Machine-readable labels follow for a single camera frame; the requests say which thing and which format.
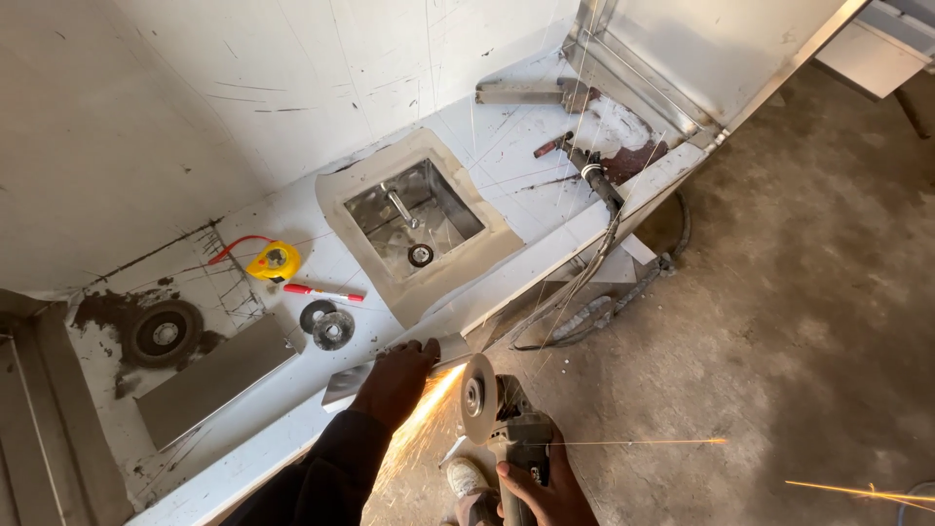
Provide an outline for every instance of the cutting disc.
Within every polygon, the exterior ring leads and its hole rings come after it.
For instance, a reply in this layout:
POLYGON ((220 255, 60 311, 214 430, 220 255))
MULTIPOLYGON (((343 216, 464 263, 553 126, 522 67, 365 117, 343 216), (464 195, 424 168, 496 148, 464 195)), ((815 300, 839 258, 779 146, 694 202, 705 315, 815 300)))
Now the cutting disc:
POLYGON ((476 446, 486 444, 490 438, 498 406, 494 366, 486 356, 477 353, 461 377, 461 419, 467 438, 476 446))

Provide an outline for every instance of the concrete floor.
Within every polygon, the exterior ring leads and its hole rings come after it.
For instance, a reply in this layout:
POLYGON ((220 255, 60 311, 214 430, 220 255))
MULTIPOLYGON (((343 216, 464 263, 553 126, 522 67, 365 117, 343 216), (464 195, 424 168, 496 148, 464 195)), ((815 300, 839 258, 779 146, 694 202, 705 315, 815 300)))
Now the concrete floor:
MULTIPOLYGON (((909 88, 935 117, 935 78, 909 88)), ((896 504, 784 481, 935 478, 935 139, 893 97, 810 66, 780 93, 685 185, 694 228, 675 276, 574 347, 489 352, 570 442, 727 438, 571 446, 601 524, 893 524, 896 504)), ((664 205, 645 237, 678 221, 664 205)), ((439 418, 363 524, 451 517, 438 461, 460 434, 454 396, 439 418)))

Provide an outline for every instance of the shoe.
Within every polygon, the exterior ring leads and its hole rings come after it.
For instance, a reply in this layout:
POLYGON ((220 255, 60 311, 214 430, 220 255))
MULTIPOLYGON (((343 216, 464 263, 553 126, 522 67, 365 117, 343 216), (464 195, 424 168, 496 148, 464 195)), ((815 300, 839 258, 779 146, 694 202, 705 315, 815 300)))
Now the shoe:
POLYGON ((448 486, 459 499, 472 489, 490 488, 481 470, 470 460, 461 457, 452 459, 448 464, 448 486))

